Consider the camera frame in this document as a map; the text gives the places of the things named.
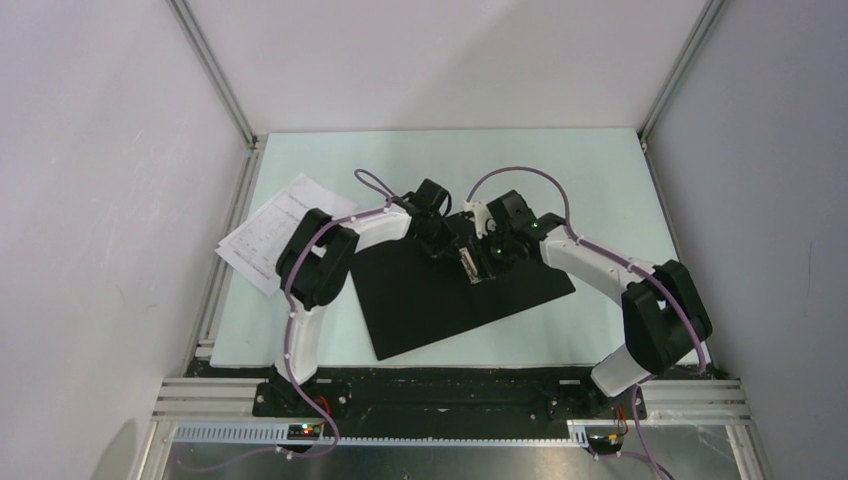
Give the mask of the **red and black folder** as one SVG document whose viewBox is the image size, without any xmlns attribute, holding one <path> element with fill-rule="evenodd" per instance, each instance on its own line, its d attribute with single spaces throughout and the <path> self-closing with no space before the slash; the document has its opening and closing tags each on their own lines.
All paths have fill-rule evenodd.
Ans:
<svg viewBox="0 0 848 480">
<path fill-rule="evenodd" d="M 460 220 L 460 248 L 475 236 Z M 386 360 L 575 292 L 569 276 L 536 261 L 472 285 L 458 260 L 428 257 L 407 238 L 357 252 L 351 276 L 377 359 Z"/>
</svg>

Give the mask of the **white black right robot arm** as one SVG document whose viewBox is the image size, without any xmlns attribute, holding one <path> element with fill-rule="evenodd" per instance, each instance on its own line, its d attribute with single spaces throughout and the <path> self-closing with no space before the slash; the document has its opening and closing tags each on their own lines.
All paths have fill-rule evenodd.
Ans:
<svg viewBox="0 0 848 480">
<path fill-rule="evenodd" d="M 621 403 L 621 393 L 661 375 L 689 352 L 699 370 L 712 322 L 688 269 L 676 260 L 652 264 L 571 234 L 563 218 L 546 214 L 514 227 L 486 221 L 475 234 L 490 270 L 533 260 L 572 275 L 614 301 L 622 311 L 624 343 L 597 363 L 580 394 L 598 418 Z"/>
</svg>

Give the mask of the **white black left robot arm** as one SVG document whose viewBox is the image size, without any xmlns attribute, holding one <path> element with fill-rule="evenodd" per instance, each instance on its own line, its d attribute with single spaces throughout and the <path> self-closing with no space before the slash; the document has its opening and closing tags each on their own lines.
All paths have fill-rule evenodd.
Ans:
<svg viewBox="0 0 848 480">
<path fill-rule="evenodd" d="M 437 209 L 393 198 L 334 218 L 309 210 L 280 254 L 276 272 L 289 304 L 281 354 L 286 379 L 277 403 L 292 416 L 314 406 L 323 316 L 354 283 L 374 353 L 385 360 L 463 332 L 475 278 L 460 262 L 455 223 Z"/>
</svg>

